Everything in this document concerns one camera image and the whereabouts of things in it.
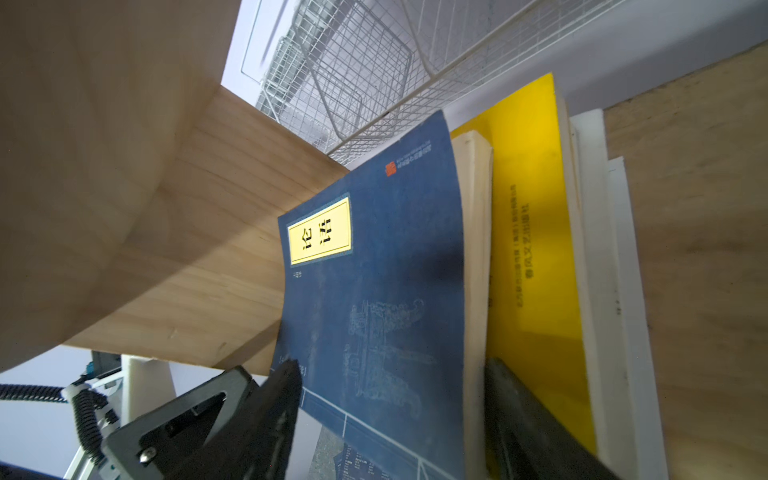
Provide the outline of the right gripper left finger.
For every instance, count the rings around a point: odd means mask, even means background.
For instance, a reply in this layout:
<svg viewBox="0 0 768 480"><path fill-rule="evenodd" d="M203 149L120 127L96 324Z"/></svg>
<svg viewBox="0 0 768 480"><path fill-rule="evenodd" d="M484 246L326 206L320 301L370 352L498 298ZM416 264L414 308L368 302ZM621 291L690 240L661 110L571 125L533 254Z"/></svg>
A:
<svg viewBox="0 0 768 480"><path fill-rule="evenodd" d="M169 479L283 479L302 394L299 362L287 360L224 427Z"/></svg>

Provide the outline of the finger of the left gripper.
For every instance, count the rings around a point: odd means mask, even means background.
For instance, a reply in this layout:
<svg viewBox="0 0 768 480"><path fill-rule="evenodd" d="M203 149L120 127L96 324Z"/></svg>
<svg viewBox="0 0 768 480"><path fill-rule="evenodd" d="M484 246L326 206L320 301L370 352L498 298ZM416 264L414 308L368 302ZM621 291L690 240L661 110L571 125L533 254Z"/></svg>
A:
<svg viewBox="0 0 768 480"><path fill-rule="evenodd" d="M121 479L165 479L203 448L258 389L242 367L227 370L118 428L102 452Z"/></svg>

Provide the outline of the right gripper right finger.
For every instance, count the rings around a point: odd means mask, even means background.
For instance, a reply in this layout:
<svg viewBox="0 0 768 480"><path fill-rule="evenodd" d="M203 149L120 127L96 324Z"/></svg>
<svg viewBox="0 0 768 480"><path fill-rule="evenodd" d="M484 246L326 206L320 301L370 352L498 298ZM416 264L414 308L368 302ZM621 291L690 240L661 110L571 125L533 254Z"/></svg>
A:
<svg viewBox="0 0 768 480"><path fill-rule="evenodd" d="M485 427L500 479L615 479L499 358L486 361Z"/></svg>

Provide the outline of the white book black lettering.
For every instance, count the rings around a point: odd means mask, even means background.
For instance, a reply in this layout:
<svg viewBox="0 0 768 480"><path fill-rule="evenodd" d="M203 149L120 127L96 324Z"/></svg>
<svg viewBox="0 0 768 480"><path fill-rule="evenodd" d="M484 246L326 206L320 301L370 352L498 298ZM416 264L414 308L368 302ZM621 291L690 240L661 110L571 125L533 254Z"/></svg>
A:
<svg viewBox="0 0 768 480"><path fill-rule="evenodd" d="M623 157L600 109L570 120L582 331L597 455L622 479L669 476Z"/></svg>

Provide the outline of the yellow book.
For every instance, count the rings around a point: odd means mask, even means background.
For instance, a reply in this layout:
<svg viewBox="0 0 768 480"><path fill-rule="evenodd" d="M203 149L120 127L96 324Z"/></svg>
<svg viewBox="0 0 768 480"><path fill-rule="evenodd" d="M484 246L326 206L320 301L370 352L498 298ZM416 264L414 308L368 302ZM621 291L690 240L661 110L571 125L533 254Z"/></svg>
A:
<svg viewBox="0 0 768 480"><path fill-rule="evenodd" d="M487 354L597 453L564 169L565 111L546 74L451 135L475 131L494 155Z"/></svg>

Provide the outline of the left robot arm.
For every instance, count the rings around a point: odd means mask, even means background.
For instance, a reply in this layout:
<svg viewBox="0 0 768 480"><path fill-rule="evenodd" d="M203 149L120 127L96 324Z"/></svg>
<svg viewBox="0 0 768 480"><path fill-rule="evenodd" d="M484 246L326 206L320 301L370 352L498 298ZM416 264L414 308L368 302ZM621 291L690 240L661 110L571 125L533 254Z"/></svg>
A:
<svg viewBox="0 0 768 480"><path fill-rule="evenodd" d="M127 412L126 418L133 420L219 373L217 369L171 363L169 373L158 379L129 379L117 388L117 412ZM78 449L74 417L67 404L1 403L3 464L61 478Z"/></svg>

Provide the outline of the wooden two-tier bookshelf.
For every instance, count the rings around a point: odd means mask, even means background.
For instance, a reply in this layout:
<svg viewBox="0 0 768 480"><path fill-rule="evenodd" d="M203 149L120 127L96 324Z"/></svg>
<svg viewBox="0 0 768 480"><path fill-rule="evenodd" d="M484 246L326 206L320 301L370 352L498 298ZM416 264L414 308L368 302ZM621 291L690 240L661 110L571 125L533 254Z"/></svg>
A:
<svg viewBox="0 0 768 480"><path fill-rule="evenodd" d="M441 108L552 74L627 168L670 475L767 475L767 5L611 1ZM268 364L277 217L342 165L245 98L243 1L1 5L1 367Z"/></svg>

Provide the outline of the white mesh box basket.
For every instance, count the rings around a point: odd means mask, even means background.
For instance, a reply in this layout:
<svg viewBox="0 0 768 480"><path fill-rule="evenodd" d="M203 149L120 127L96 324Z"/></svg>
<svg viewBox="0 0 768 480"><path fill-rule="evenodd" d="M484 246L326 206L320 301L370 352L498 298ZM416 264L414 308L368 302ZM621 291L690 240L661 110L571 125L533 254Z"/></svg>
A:
<svg viewBox="0 0 768 480"><path fill-rule="evenodd" d="M300 1L255 106L328 153L406 94L415 49L397 1Z"/></svg>

